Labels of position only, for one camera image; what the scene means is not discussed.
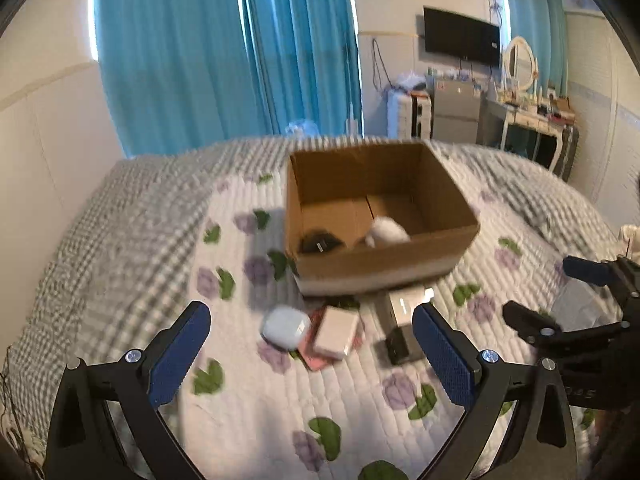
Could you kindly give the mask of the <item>white square charger adapter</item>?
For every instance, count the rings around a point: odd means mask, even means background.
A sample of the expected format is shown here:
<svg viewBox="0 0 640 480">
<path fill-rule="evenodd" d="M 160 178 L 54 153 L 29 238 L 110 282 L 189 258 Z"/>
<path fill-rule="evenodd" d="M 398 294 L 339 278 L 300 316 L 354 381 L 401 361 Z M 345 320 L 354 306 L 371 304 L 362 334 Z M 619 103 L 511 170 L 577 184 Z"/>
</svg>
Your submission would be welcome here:
<svg viewBox="0 0 640 480">
<path fill-rule="evenodd" d="M 345 359 L 352 348 L 359 322 L 359 314 L 355 311 L 326 307 L 312 350 L 329 359 Z"/>
</svg>

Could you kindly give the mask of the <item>black cylinder device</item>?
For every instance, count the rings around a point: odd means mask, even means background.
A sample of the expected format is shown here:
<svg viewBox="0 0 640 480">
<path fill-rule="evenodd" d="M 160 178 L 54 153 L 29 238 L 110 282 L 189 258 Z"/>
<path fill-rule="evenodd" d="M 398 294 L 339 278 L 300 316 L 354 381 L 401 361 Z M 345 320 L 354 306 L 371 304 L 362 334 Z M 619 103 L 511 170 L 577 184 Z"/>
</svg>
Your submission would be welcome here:
<svg viewBox="0 0 640 480">
<path fill-rule="evenodd" d="M 333 233 L 324 229 L 314 229 L 303 235 L 298 245 L 298 252 L 302 255 L 320 255 L 344 246 L 345 243 Z"/>
</svg>

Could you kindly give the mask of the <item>white rectangular box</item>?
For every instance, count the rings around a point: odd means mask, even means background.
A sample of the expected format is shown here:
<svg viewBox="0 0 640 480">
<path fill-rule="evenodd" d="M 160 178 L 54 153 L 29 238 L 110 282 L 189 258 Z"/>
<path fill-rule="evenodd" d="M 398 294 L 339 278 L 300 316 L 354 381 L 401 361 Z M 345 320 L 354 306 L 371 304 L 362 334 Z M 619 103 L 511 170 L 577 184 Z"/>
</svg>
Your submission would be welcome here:
<svg viewBox="0 0 640 480">
<path fill-rule="evenodd" d="M 412 322 L 413 311 L 420 304 L 434 299 L 434 289 L 416 285 L 384 292 L 378 302 L 378 315 L 386 330 Z"/>
</svg>

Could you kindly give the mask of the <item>black rectangular box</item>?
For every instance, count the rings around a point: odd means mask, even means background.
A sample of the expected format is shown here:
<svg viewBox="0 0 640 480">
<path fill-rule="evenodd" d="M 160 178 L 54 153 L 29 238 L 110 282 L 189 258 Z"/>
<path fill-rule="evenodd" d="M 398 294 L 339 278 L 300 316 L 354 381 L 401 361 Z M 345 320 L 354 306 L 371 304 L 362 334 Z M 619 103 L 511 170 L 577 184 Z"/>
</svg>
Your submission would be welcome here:
<svg viewBox="0 0 640 480">
<path fill-rule="evenodd" d="M 416 340 L 411 324 L 394 327 L 385 338 L 388 358 L 393 365 L 420 361 L 424 352 Z"/>
</svg>

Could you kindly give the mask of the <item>white floral quilted blanket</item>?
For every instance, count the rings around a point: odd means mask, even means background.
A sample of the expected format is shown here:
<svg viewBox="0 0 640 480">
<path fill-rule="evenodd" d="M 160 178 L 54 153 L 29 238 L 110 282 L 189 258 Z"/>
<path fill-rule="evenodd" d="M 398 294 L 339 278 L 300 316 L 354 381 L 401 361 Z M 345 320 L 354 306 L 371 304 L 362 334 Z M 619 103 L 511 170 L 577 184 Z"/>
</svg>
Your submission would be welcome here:
<svg viewBox="0 0 640 480">
<path fill-rule="evenodd" d="M 585 199 L 544 170 L 496 180 L 461 162 L 448 167 L 480 222 L 471 247 L 434 285 L 447 321 L 511 362 L 532 348 L 503 322 L 516 300 L 567 327 L 614 320 L 608 300 L 584 314 L 556 303 L 567 255 L 608 259 L 620 241 Z M 356 347 L 313 370 L 267 344 L 259 329 L 276 304 L 319 316 L 284 258 L 284 174 L 216 184 L 196 244 L 189 290 L 209 305 L 212 327 L 179 393 L 181 442 L 209 479 L 413 479 L 461 416 L 430 364 L 394 365 L 371 297 L 360 301 Z"/>
</svg>

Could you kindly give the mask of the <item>white dressing table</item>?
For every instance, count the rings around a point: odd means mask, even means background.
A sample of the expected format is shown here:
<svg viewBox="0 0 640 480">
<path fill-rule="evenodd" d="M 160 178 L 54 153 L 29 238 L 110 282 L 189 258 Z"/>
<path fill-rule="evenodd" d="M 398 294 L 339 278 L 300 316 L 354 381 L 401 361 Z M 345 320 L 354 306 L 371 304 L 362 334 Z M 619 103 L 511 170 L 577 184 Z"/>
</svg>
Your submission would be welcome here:
<svg viewBox="0 0 640 480">
<path fill-rule="evenodd" d="M 578 148 L 579 131 L 521 107 L 488 98 L 480 106 L 477 143 L 518 155 L 567 182 Z"/>
</svg>

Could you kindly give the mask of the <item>open brown cardboard box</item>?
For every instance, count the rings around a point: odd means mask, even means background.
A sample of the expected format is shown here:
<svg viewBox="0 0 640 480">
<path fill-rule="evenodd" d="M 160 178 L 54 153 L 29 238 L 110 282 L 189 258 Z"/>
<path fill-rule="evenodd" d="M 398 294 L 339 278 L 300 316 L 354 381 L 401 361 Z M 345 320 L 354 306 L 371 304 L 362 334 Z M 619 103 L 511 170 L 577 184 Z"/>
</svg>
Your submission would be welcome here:
<svg viewBox="0 0 640 480">
<path fill-rule="evenodd" d="M 285 252 L 304 296 L 439 278 L 478 232 L 472 208 L 425 143 L 297 151 L 288 159 Z"/>
</svg>

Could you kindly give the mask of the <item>white louvered wardrobe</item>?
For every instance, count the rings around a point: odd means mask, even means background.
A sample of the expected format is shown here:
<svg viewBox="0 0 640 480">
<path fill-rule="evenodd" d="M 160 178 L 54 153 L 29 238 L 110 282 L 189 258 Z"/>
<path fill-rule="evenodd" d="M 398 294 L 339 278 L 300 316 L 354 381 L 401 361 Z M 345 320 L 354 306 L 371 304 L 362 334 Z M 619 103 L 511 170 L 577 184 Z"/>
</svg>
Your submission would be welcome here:
<svg viewBox="0 0 640 480">
<path fill-rule="evenodd" d="M 639 73 L 603 16 L 565 17 L 568 96 L 579 130 L 570 184 L 616 232 L 639 223 Z"/>
</svg>

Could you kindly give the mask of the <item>grey checkered duvet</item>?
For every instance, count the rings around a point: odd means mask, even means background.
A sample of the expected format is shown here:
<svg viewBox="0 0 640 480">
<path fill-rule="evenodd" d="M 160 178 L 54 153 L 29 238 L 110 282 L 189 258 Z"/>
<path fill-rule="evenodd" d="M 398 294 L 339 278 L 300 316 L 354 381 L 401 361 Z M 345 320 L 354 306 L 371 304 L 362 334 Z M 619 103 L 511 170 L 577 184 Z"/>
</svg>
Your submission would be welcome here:
<svg viewBox="0 0 640 480">
<path fill-rule="evenodd" d="M 262 183 L 285 176 L 294 151 L 346 146 L 346 138 L 245 139 L 114 167 L 63 236 L 4 363 L 1 432 L 32 472 L 43 465 L 66 358 L 114 361 L 146 346 L 195 299 L 194 252 L 216 184 L 234 177 Z M 437 143 L 434 151 L 447 169 L 461 162 L 489 180 L 501 171 L 543 170 L 492 148 Z M 181 440 L 179 396 L 163 414 Z"/>
</svg>

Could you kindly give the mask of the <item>red patterned pouch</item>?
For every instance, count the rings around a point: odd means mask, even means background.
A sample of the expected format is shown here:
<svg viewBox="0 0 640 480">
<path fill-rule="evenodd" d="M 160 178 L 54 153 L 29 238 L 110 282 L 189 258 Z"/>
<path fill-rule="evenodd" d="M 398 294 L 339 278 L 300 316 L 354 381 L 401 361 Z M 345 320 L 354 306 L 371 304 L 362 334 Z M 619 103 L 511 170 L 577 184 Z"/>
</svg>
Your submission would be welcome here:
<svg viewBox="0 0 640 480">
<path fill-rule="evenodd" d="M 300 358 L 304 361 L 304 363 L 306 364 L 306 367 L 308 367 L 308 370 L 311 370 L 312 372 L 316 372 L 317 370 L 322 370 L 323 367 L 326 367 L 334 364 L 335 362 L 344 360 L 344 359 L 343 360 L 329 359 L 329 358 L 326 358 L 325 356 L 320 356 L 320 354 L 312 350 L 312 344 L 314 343 L 314 336 L 316 336 L 318 327 L 322 319 L 322 315 L 324 313 L 324 310 L 326 310 L 326 307 L 316 309 L 314 310 L 314 312 L 311 313 L 310 315 L 311 326 L 309 327 L 308 332 L 306 333 L 306 335 L 304 336 L 303 340 L 300 342 L 300 345 L 297 348 L 297 353 L 299 354 Z M 357 349 L 360 346 L 360 344 L 362 344 L 363 338 L 364 338 L 363 332 L 364 332 L 364 325 L 363 325 L 362 319 L 360 318 L 356 337 L 354 339 L 354 342 L 352 343 L 352 348 L 350 349 L 350 351 Z"/>
</svg>

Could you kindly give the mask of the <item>silver mini fridge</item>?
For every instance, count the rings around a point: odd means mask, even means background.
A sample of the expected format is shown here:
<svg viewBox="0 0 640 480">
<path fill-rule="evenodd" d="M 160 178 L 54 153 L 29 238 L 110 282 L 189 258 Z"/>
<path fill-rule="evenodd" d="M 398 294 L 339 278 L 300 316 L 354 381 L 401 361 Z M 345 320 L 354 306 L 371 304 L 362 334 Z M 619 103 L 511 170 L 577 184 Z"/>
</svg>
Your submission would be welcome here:
<svg viewBox="0 0 640 480">
<path fill-rule="evenodd" d="M 472 82 L 434 78 L 432 138 L 455 144 L 475 144 L 480 102 L 482 90 Z"/>
</svg>

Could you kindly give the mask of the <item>light blue earbuds case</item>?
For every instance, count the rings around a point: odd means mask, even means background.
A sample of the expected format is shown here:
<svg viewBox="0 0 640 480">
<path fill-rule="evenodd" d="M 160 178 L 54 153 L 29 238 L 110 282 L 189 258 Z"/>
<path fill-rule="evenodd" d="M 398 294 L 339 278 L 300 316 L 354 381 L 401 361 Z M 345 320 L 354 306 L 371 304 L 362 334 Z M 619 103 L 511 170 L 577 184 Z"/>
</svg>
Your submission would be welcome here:
<svg viewBox="0 0 640 480">
<path fill-rule="evenodd" d="M 286 350 L 296 350 L 311 326 L 311 320 L 304 311 L 277 304 L 262 320 L 260 334 L 265 341 Z"/>
</svg>

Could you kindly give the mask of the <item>white oval vanity mirror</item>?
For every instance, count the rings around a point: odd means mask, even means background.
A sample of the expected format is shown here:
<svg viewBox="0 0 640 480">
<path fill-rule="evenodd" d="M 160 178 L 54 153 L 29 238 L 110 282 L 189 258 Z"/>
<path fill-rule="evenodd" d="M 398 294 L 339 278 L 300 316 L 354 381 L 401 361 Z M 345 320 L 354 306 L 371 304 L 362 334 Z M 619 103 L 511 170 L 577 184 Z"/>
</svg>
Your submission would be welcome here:
<svg viewBox="0 0 640 480">
<path fill-rule="evenodd" d="M 537 77 L 537 59 L 532 48 L 523 37 L 514 37 L 502 54 L 503 82 L 518 91 L 528 91 Z"/>
</svg>

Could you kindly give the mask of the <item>white suitcase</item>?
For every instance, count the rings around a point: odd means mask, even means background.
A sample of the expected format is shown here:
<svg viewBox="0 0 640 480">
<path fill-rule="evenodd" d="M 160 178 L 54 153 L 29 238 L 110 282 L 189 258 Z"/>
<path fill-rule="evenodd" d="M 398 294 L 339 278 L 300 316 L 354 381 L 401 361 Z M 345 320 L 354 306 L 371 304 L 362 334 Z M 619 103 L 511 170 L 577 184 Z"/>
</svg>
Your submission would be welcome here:
<svg viewBox="0 0 640 480">
<path fill-rule="evenodd" d="M 401 141 L 429 139 L 432 128 L 432 102 L 426 93 L 392 90 L 386 96 L 387 136 Z"/>
</svg>

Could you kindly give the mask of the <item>teal side curtain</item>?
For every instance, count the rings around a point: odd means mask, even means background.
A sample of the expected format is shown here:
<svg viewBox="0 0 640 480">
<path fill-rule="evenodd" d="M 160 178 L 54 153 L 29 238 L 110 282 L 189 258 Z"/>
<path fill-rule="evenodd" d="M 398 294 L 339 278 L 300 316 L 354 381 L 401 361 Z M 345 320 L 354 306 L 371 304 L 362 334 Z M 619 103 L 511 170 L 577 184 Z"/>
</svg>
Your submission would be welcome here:
<svg viewBox="0 0 640 480">
<path fill-rule="evenodd" d="M 538 84 L 559 96 L 567 85 L 566 19 L 562 0 L 508 0 L 513 37 L 524 38 L 538 60 Z"/>
</svg>

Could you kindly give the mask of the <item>clear plastic water jug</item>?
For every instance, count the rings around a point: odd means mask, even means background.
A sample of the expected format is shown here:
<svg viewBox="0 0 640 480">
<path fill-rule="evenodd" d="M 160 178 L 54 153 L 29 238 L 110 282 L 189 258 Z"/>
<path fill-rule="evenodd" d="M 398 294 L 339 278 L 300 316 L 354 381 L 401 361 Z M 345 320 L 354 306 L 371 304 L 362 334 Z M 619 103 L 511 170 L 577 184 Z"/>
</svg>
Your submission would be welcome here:
<svg viewBox="0 0 640 480">
<path fill-rule="evenodd" d="M 318 125 L 310 119 L 296 119 L 290 122 L 284 129 L 286 136 L 296 138 L 311 138 L 320 134 Z"/>
</svg>

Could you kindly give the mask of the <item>blue window curtain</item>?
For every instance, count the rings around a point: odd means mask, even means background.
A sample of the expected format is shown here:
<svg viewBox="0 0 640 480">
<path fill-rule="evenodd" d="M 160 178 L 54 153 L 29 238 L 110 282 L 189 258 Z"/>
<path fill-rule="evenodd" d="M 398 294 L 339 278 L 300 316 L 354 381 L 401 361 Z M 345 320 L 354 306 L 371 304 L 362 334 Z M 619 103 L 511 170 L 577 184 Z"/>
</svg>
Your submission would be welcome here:
<svg viewBox="0 0 640 480">
<path fill-rule="evenodd" d="M 94 0 L 96 50 L 129 157 L 246 136 L 360 133 L 352 0 Z"/>
</svg>

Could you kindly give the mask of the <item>black wall television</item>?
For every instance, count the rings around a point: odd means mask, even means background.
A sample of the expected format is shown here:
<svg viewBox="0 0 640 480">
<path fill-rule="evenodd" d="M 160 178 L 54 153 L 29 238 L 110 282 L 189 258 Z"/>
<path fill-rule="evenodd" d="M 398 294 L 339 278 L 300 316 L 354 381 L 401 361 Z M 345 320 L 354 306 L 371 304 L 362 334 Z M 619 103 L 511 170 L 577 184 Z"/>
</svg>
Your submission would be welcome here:
<svg viewBox="0 0 640 480">
<path fill-rule="evenodd" d="M 501 44 L 498 26 L 428 6 L 423 8 L 423 23 L 426 52 L 490 67 L 499 66 Z"/>
</svg>

